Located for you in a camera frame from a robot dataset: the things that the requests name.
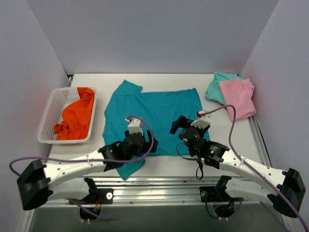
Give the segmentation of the teal blue t-shirt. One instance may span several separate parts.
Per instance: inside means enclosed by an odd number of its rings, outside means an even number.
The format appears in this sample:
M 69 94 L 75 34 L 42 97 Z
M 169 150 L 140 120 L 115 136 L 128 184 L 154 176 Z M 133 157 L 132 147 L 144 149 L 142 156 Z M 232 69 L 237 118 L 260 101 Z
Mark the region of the teal blue t-shirt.
M 195 119 L 202 108 L 199 94 L 195 88 L 179 91 L 143 92 L 138 86 L 127 80 L 106 85 L 111 99 L 106 106 L 103 138 L 106 144 L 121 141 L 127 129 L 125 118 L 139 116 L 151 127 L 158 141 L 157 151 L 147 158 L 134 163 L 126 163 L 117 169 L 122 179 L 127 179 L 140 170 L 155 176 L 192 175 L 197 164 L 183 160 L 188 150 L 181 144 L 177 135 L 169 130 L 173 121 L 180 115 Z

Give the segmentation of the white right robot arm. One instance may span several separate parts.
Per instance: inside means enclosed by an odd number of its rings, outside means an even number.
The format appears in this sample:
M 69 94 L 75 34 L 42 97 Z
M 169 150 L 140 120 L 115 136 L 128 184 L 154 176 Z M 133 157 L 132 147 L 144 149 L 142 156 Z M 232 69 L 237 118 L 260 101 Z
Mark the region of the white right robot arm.
M 292 168 L 284 171 L 263 165 L 239 155 L 232 145 L 225 146 L 205 139 L 210 126 L 210 113 L 198 111 L 196 120 L 179 116 L 172 122 L 170 134 L 182 129 L 179 138 L 200 166 L 228 171 L 244 178 L 241 181 L 221 176 L 214 188 L 216 197 L 260 201 L 287 217 L 300 217 L 299 210 L 306 193 L 300 173 Z

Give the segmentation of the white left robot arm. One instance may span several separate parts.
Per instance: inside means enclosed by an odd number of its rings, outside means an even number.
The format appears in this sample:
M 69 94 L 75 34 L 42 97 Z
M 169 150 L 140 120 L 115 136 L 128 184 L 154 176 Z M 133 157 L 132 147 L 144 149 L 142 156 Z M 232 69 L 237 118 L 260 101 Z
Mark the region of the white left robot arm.
M 23 210 L 36 209 L 61 198 L 93 202 L 98 195 L 97 187 L 86 175 L 117 169 L 129 161 L 136 162 L 138 158 L 154 153 L 158 141 L 151 131 L 147 134 L 146 139 L 141 133 L 125 132 L 123 141 L 71 160 L 32 161 L 17 179 Z

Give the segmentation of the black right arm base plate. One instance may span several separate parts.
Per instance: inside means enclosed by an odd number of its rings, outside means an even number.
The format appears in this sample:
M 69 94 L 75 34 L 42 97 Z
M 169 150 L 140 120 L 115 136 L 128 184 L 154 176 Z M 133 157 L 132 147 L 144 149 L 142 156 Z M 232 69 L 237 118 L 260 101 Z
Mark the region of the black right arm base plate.
M 201 186 L 199 188 L 200 199 L 207 203 L 223 203 L 236 201 L 240 202 L 241 198 L 232 198 L 225 192 L 220 192 L 215 189 L 215 186 Z

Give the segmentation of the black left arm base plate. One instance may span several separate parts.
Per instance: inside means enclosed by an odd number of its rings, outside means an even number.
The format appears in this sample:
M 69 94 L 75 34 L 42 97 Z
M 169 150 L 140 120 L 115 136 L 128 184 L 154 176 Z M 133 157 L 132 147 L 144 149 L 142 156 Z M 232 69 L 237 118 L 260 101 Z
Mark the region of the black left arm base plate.
M 82 198 L 78 199 L 69 199 L 69 204 L 78 203 L 80 205 L 84 204 L 112 204 L 113 203 L 113 192 L 112 188 L 97 188 L 91 189 L 89 194 Z

